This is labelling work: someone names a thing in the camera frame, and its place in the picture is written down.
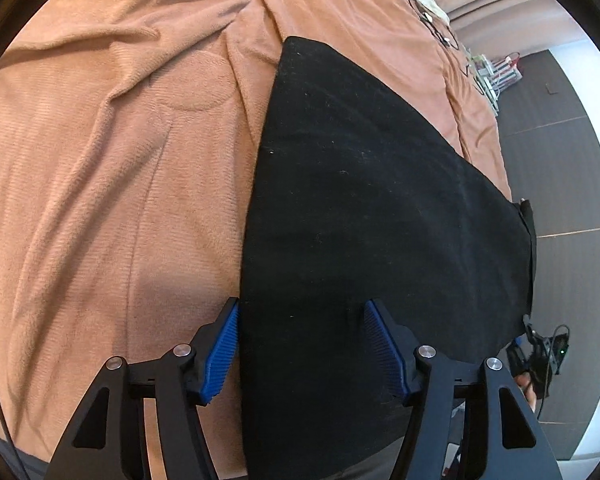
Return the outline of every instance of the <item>blue gripper pad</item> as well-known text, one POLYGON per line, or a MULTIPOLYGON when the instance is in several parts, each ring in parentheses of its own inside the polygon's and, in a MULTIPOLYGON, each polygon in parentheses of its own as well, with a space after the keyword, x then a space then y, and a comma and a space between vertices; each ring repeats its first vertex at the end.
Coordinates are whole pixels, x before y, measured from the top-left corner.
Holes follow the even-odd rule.
POLYGON ((206 405, 222 390, 234 360, 238 346, 237 299, 227 301, 215 322, 200 327, 192 343, 196 349, 198 396, 202 405, 206 405))
POLYGON ((373 301, 365 303, 364 323, 366 337, 376 354, 376 359, 384 375, 385 385, 392 395, 398 397, 404 404, 410 394, 407 385, 406 362, 373 301))

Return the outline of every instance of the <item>black fabric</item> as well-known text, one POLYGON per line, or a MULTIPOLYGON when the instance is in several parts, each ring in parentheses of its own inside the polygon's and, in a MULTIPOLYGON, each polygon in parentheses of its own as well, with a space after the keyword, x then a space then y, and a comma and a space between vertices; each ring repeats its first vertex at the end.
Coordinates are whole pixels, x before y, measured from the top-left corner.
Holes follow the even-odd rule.
MULTIPOLYGON (((11 447, 7 444, 7 442, 0 438, 0 454, 4 458, 5 462, 11 468, 13 474, 19 478, 20 480, 24 480, 25 476, 22 473, 22 469, 20 469, 20 465, 18 464, 11 447)), ((29 455, 24 451, 18 450, 18 455, 24 464, 24 467, 27 469, 27 474, 29 475, 29 480, 43 480, 46 473, 46 468, 48 464, 39 458, 36 458, 33 455, 29 455)))
POLYGON ((520 208, 414 108, 330 47, 285 41, 262 133, 240 287, 251 480, 313 480, 403 436, 362 305, 479 362, 523 333, 520 208))
POLYGON ((538 238, 536 236, 536 224, 534 222, 534 212, 531 208, 531 202, 529 200, 522 200, 520 204, 516 204, 520 214, 522 215, 523 222, 526 225, 526 230, 529 233, 531 239, 531 256, 529 263, 529 274, 530 274, 530 285, 528 292, 527 303, 532 304, 534 298, 534 282, 536 280, 536 259, 538 251, 538 238))

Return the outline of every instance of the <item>orange towel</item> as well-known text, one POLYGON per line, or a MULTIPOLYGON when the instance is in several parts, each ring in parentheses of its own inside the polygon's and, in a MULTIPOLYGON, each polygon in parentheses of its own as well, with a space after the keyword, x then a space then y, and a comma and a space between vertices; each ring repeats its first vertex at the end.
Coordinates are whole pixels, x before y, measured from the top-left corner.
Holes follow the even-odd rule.
MULTIPOLYGON (((157 358, 238 293, 292 34, 381 79, 509 197, 487 102, 406 0, 49 1, 0 60, 0 398, 21 450, 50 460, 107 358, 157 358)), ((244 473, 237 377, 200 410, 221 478, 244 473)))

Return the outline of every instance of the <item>hand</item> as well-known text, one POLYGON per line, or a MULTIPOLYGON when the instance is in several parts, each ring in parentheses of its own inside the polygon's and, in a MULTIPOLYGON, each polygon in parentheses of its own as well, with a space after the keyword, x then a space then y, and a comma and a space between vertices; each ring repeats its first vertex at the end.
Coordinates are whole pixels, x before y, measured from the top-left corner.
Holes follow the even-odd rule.
POLYGON ((529 372, 525 372, 514 377, 514 380, 525 394, 526 402, 528 402, 529 406, 531 406, 531 411, 534 412, 536 410, 536 402, 538 401, 538 398, 536 397, 536 392, 534 391, 534 386, 531 382, 531 376, 529 375, 529 372))

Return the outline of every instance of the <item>screw head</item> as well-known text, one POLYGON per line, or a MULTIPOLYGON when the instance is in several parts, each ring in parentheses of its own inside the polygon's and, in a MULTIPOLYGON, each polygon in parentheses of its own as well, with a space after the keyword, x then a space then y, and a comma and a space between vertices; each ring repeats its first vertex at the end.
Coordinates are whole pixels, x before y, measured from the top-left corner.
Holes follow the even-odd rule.
POLYGON ((436 355, 436 349, 433 348, 433 346, 422 345, 420 348, 418 348, 418 354, 420 354, 422 357, 426 357, 427 359, 431 359, 436 355))
POLYGON ((112 357, 107 360, 107 368, 109 370, 117 370, 122 366, 122 357, 112 357))
POLYGON ((183 343, 181 345, 176 345, 173 348, 173 354, 176 355, 177 357, 186 357, 190 353, 191 353, 191 346, 186 343, 183 343))
POLYGON ((489 357, 487 359, 487 366, 491 368, 491 370, 502 370, 502 361, 497 357, 489 357))

